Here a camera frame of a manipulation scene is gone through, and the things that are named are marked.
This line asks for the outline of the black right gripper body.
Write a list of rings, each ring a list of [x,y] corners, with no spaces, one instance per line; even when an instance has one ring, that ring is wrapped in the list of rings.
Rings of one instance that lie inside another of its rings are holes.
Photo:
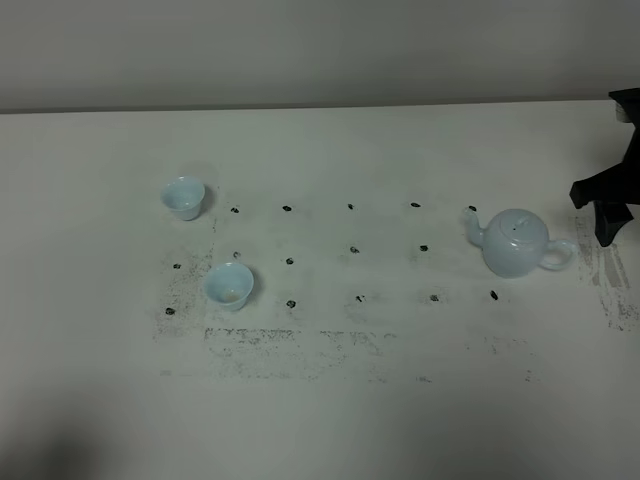
[[[573,183],[570,198],[580,209],[590,202],[639,204],[639,140],[632,139],[623,160],[589,178]]]

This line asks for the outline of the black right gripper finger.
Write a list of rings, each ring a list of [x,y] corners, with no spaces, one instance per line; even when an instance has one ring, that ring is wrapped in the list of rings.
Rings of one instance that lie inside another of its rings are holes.
[[[617,233],[634,217],[624,203],[594,201],[595,236],[601,247],[610,246]]]

